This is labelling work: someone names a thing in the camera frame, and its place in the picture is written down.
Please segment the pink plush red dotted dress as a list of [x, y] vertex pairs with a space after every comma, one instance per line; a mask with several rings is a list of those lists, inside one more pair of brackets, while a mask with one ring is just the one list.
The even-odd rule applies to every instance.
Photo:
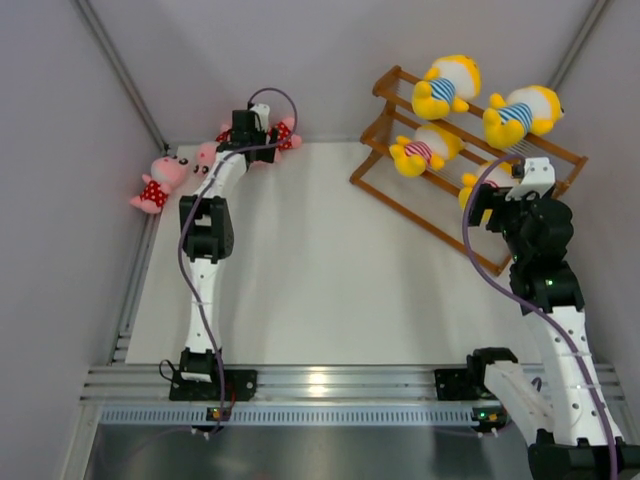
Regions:
[[[302, 137], [294, 132], [295, 126], [296, 120], [293, 116], [284, 117], [278, 123], [271, 126], [271, 129], [275, 129], [277, 131], [275, 142], [279, 143], [274, 153], [275, 162], [279, 162], [281, 160], [284, 152], [297, 149], [302, 145]], [[230, 135], [231, 125], [222, 124], [215, 141], [218, 144], [221, 144], [224, 141], [228, 141], [230, 139]]]

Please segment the yellow plush red stripes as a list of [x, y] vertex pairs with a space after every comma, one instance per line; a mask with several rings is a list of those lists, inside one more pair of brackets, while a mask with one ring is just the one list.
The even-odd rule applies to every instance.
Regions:
[[[462, 175], [462, 188], [458, 194], [458, 202], [461, 209], [466, 207], [473, 187], [479, 183], [481, 175], [490, 166], [491, 162], [486, 162], [479, 166], [475, 173], [464, 173]], [[509, 163], [501, 163], [483, 181], [483, 184], [494, 188], [512, 188], [518, 183], [519, 181], [512, 176], [512, 168]]]
[[397, 136], [389, 146], [396, 170], [406, 177], [422, 175], [428, 168], [441, 170], [466, 147], [466, 143], [444, 128], [429, 123], [412, 137]]

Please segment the yellow plush blue stripes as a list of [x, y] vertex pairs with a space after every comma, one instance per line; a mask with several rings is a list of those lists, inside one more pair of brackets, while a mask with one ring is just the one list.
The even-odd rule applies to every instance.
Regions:
[[414, 85], [411, 106], [425, 120], [439, 120], [451, 113], [465, 113], [482, 90], [480, 67], [470, 56], [455, 54], [436, 59]]
[[482, 116], [485, 141], [493, 148], [504, 150], [528, 134], [546, 135], [563, 117], [561, 100], [550, 88], [530, 85], [506, 97], [493, 93]]

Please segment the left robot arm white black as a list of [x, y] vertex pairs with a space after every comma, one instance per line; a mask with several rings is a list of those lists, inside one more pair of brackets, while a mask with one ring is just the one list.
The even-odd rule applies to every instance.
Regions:
[[256, 161], [274, 161], [278, 134], [269, 127], [270, 107], [250, 104], [232, 112], [232, 123], [212, 148], [200, 186], [179, 201], [179, 268], [191, 292], [190, 323], [181, 352], [178, 379], [204, 399], [219, 397], [226, 386], [221, 358], [220, 295], [225, 261], [234, 249], [228, 197]]

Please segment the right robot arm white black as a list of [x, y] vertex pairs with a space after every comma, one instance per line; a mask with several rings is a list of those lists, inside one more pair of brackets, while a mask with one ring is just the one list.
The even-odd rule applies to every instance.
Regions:
[[484, 224], [512, 254], [510, 286], [544, 367], [542, 394], [517, 359], [504, 354], [466, 373], [475, 395], [492, 394], [527, 445], [535, 479], [636, 479], [639, 448], [628, 443], [606, 405], [586, 335], [585, 302], [565, 259], [574, 229], [571, 209], [546, 193], [513, 199], [506, 187], [476, 185], [463, 227]]

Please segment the brown wooden shelf rack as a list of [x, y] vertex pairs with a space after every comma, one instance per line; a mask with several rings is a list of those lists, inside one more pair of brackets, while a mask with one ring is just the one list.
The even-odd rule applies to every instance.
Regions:
[[[453, 226], [461, 220], [457, 201], [465, 187], [462, 176], [467, 172], [478, 175], [478, 170], [506, 153], [492, 148], [480, 134], [474, 134], [452, 120], [436, 120], [438, 128], [462, 139], [466, 148], [440, 170], [427, 166], [418, 177], [422, 180], [406, 179], [394, 173], [389, 147], [396, 140], [396, 134], [410, 136], [425, 124], [413, 114], [409, 102], [409, 93], [418, 80], [396, 65], [375, 82], [372, 94], [385, 103], [377, 118], [360, 136], [360, 142], [370, 148], [370, 153], [349, 181], [444, 244], [464, 253], [461, 234]], [[588, 161], [587, 156], [531, 134], [508, 152], [523, 157], [548, 157], [557, 175], [554, 198], [567, 192]], [[479, 240], [474, 245], [480, 264], [491, 274], [498, 276], [505, 270], [510, 258], [505, 248], [494, 248], [491, 242], [481, 246]]]

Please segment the pink plush upside down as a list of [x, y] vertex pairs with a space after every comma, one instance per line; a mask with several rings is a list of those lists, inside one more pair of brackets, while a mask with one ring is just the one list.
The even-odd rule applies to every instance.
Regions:
[[189, 161], [178, 156], [163, 156], [154, 160], [149, 174], [143, 174], [142, 192], [133, 196], [129, 204], [147, 214], [160, 214], [170, 194], [186, 179]]

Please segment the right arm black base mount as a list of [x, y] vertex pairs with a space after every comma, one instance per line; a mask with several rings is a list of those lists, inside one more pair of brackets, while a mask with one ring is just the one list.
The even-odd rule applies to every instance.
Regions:
[[434, 371], [439, 401], [495, 400], [496, 397], [465, 368], [441, 368]]

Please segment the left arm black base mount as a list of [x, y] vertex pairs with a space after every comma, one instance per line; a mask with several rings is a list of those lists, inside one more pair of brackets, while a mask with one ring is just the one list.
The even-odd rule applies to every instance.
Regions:
[[180, 402], [220, 400], [224, 393], [226, 401], [233, 399], [244, 402], [251, 400], [257, 390], [258, 372], [254, 369], [226, 368], [225, 387], [221, 390], [218, 373], [187, 373], [175, 371], [171, 379], [169, 399]]

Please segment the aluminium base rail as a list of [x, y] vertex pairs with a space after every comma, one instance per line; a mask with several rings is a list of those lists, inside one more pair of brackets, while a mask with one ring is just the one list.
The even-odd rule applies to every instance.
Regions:
[[[437, 399], [430, 365], [257, 366], [255, 402], [421, 402]], [[84, 402], [157, 403], [169, 399], [168, 368], [92, 367], [81, 389]]]

